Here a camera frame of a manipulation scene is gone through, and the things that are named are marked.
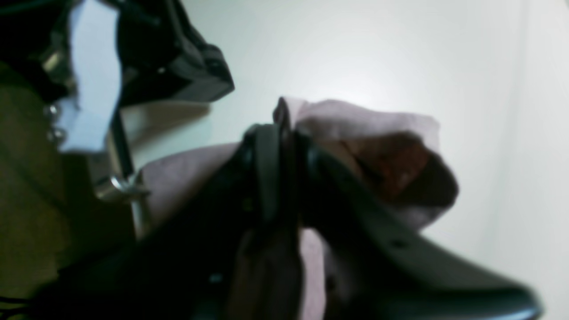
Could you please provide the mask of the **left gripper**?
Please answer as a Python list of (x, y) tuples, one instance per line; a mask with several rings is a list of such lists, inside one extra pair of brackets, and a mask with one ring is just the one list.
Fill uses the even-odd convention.
[(48, 139), (87, 158), (94, 193), (130, 203), (136, 237), (150, 228), (148, 190), (134, 166), (123, 108), (209, 104), (234, 91), (222, 52), (190, 23), (180, 0), (72, 0), (41, 57), (63, 97), (44, 109)]

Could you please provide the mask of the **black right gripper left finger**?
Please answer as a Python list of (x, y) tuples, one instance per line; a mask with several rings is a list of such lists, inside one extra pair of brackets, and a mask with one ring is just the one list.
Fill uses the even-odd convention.
[(280, 213), (280, 132), (252, 126), (192, 199), (136, 245), (63, 270), (31, 299), (31, 320), (217, 320), (245, 235)]

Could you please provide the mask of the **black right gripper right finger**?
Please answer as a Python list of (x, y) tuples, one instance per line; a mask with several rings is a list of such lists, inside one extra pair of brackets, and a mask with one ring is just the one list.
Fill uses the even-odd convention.
[(325, 242), (325, 320), (537, 320), (532, 289), (397, 219), (307, 134), (294, 133), (305, 225)]

